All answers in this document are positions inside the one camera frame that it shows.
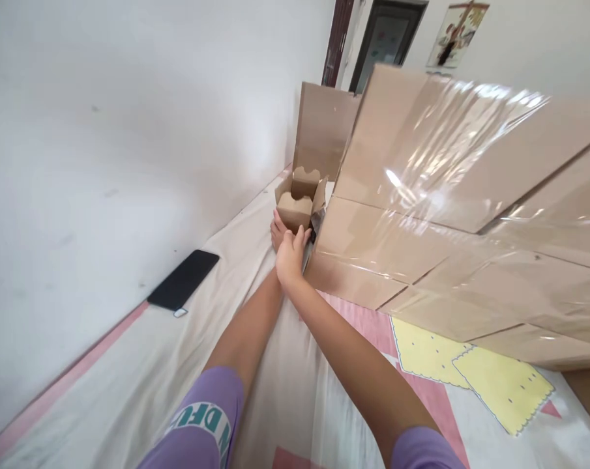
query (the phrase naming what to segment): black phone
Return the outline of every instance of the black phone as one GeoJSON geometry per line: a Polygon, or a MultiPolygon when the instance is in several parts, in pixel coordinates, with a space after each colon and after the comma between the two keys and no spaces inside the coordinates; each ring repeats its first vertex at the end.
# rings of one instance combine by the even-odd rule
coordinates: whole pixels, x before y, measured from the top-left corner
{"type": "Polygon", "coordinates": [[[197,249],[158,285],[149,295],[151,304],[170,309],[175,316],[186,311],[182,309],[190,295],[199,287],[219,260],[219,256],[197,249]]]}

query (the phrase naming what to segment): hand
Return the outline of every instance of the hand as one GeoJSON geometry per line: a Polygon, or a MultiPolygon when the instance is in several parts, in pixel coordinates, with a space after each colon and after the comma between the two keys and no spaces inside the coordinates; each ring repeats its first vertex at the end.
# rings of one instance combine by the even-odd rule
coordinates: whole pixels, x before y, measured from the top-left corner
{"type": "Polygon", "coordinates": [[[297,236],[294,236],[290,230],[284,233],[284,240],[280,244],[275,260],[277,278],[283,287],[286,287],[292,281],[303,278],[301,272],[303,251],[311,232],[312,230],[309,228],[304,232],[303,226],[299,226],[297,236]]]}
{"type": "Polygon", "coordinates": [[[273,221],[271,222],[271,244],[273,245],[273,249],[275,252],[280,248],[280,244],[284,239],[284,233],[288,230],[282,219],[280,218],[279,213],[277,213],[277,209],[273,209],[273,221]]]}

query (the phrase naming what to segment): small kraft paper box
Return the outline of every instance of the small kraft paper box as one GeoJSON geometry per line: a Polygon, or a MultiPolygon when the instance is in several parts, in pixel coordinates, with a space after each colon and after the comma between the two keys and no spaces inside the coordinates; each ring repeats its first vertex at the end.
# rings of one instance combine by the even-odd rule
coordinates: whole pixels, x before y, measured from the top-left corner
{"type": "Polygon", "coordinates": [[[312,214],[325,205],[327,177],[318,169],[307,173],[301,166],[289,174],[275,189],[277,212],[286,228],[296,233],[299,226],[309,228],[312,214]]]}

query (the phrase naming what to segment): yellow pattern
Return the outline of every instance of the yellow pattern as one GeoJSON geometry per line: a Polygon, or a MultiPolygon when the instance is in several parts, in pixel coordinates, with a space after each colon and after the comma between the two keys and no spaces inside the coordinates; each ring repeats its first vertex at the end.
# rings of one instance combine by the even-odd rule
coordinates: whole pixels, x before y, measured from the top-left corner
{"type": "Polygon", "coordinates": [[[392,318],[401,368],[406,373],[471,389],[451,360],[471,347],[392,318]]]}
{"type": "Polygon", "coordinates": [[[531,365],[475,347],[453,361],[490,412],[512,435],[518,434],[553,386],[531,365]]]}

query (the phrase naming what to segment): pink triangle print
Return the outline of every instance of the pink triangle print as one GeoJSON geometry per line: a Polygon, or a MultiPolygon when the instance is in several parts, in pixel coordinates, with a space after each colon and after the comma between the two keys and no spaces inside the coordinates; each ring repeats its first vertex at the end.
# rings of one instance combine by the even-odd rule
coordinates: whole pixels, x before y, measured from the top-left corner
{"type": "Polygon", "coordinates": [[[559,418],[561,419],[562,416],[560,415],[560,413],[557,411],[557,409],[555,408],[555,406],[553,405],[553,402],[551,401],[551,399],[549,399],[544,406],[542,406],[542,408],[540,409],[540,411],[543,414],[547,414],[547,415],[551,415],[553,417],[559,418]]]}

